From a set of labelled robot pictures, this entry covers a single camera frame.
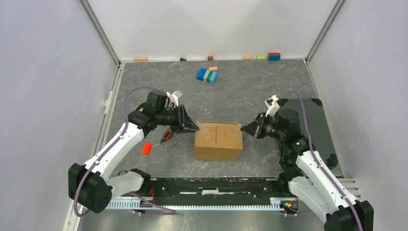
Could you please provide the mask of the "brown cardboard express box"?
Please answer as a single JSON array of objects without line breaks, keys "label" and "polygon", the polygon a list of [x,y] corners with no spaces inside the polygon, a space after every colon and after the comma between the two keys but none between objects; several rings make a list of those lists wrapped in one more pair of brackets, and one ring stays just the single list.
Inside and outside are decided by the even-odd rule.
[{"label": "brown cardboard express box", "polygon": [[196,160],[235,161],[243,150],[241,124],[197,121],[193,157]]}]

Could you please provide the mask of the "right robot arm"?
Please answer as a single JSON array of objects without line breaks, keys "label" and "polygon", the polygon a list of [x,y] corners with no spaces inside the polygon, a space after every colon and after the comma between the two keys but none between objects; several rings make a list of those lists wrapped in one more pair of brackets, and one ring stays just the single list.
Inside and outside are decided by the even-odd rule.
[{"label": "right robot arm", "polygon": [[280,141],[281,162],[287,168],[279,175],[278,191],[301,199],[319,217],[326,231],[371,231],[374,209],[358,200],[326,166],[311,139],[301,133],[299,115],[281,110],[276,118],[259,113],[241,128],[256,139]]}]

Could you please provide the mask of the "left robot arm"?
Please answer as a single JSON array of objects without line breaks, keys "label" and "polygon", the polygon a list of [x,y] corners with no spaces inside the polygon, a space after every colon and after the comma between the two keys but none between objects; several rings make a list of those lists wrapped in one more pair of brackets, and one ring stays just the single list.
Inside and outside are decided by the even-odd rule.
[{"label": "left robot arm", "polygon": [[134,192],[146,196],[151,191],[151,183],[135,170],[117,177],[111,174],[128,152],[157,126],[168,126],[178,134],[199,131],[185,106],[179,103],[180,91],[149,89],[146,101],[127,115],[119,131],[103,148],[85,163],[74,163],[69,168],[68,196],[74,201],[74,213],[78,217],[87,214],[79,212],[79,205],[97,214],[119,196]]}]

